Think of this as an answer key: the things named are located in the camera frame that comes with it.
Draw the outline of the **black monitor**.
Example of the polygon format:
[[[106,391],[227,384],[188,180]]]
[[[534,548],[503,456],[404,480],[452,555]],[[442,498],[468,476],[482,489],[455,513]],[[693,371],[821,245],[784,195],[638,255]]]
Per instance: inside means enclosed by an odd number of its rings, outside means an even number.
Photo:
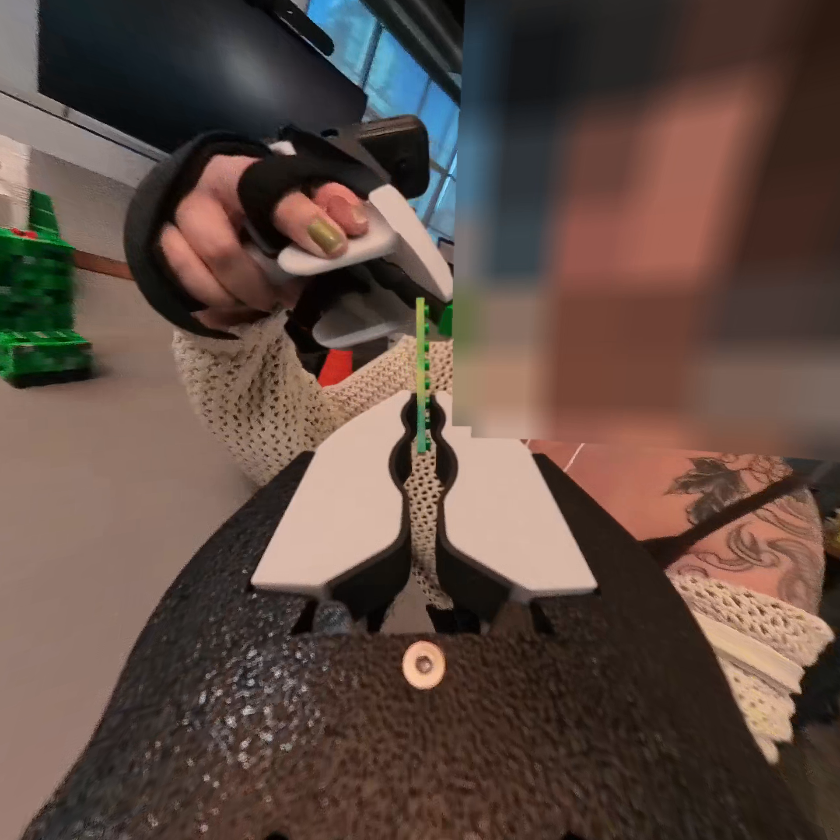
[[[158,150],[361,121],[362,89],[267,2],[43,1],[38,90]]]

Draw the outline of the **cream knit sweater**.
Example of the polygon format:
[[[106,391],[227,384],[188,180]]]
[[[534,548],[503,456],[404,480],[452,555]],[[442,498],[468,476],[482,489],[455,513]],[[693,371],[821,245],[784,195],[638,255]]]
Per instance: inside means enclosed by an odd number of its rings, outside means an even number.
[[[835,639],[822,618],[705,575],[666,573],[712,647],[766,760],[793,741],[805,672]]]

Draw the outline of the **person's right forearm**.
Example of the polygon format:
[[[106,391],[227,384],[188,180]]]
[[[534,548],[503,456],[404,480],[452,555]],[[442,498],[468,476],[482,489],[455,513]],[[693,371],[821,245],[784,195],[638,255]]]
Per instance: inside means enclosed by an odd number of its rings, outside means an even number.
[[[342,425],[415,389],[414,336],[323,387],[303,367],[284,311],[231,331],[210,339],[176,329],[175,366],[199,420],[259,487]]]

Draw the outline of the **person's right hand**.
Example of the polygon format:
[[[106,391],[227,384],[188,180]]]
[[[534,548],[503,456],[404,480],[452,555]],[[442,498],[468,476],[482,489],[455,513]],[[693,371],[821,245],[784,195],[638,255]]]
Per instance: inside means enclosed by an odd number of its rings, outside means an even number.
[[[182,288],[204,309],[194,318],[209,329],[255,322],[279,309],[294,309],[305,287],[289,280],[274,287],[240,239],[245,213],[238,182],[255,157],[216,155],[194,189],[178,204],[174,223],[160,237],[165,261]],[[313,193],[286,194],[272,213],[277,230],[320,258],[340,257],[350,238],[368,231],[362,201],[337,183]]]

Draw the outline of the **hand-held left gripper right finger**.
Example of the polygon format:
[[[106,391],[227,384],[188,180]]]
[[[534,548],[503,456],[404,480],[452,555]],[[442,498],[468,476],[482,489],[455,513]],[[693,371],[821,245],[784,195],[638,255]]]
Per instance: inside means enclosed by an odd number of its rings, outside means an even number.
[[[434,397],[436,575],[457,607],[492,622],[508,602],[588,595],[597,582],[538,464],[521,441],[473,437]]]

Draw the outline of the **long green lego plate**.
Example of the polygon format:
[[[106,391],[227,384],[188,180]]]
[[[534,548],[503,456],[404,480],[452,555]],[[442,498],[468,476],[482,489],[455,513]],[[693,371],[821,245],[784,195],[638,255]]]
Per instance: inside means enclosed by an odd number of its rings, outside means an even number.
[[[415,328],[416,328],[416,452],[419,455],[427,453],[432,445],[430,437],[431,424],[431,381],[429,379],[430,361],[429,344],[431,322],[429,308],[423,297],[415,300]]]

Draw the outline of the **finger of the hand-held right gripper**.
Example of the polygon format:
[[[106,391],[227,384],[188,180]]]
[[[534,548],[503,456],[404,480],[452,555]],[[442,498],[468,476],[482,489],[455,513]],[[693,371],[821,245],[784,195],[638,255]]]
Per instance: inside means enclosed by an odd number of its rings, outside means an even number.
[[[367,200],[396,236],[395,250],[387,259],[428,296],[449,304],[454,296],[452,271],[407,200],[389,184],[373,189]]]
[[[434,302],[420,290],[400,297],[389,289],[318,290],[311,295],[317,312],[311,326],[314,342],[328,350],[350,350],[377,340],[398,340],[414,334],[416,304]]]

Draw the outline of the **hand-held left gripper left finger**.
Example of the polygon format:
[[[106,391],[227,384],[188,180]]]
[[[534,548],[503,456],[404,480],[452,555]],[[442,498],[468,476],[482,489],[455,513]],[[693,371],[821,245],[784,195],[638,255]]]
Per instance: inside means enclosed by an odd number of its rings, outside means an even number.
[[[314,453],[250,582],[258,591],[380,613],[412,569],[415,395],[401,391],[342,425]]]

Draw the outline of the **built green lego model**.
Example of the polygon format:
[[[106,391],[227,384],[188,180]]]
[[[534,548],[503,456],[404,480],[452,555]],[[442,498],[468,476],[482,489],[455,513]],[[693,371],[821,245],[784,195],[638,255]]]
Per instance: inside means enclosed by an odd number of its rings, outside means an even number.
[[[1,231],[1,378],[14,388],[93,376],[91,343],[75,330],[75,256],[51,198],[30,190],[26,225]]]

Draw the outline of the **person's tattooed upper body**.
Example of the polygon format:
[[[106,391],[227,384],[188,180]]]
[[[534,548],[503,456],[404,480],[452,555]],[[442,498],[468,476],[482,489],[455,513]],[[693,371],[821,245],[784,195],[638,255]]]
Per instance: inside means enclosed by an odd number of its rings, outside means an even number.
[[[683,532],[712,513],[791,473],[778,456],[619,448],[530,439],[636,539]],[[679,559],[677,574],[703,575],[806,602],[823,584],[823,530],[806,491],[777,500],[711,534]]]

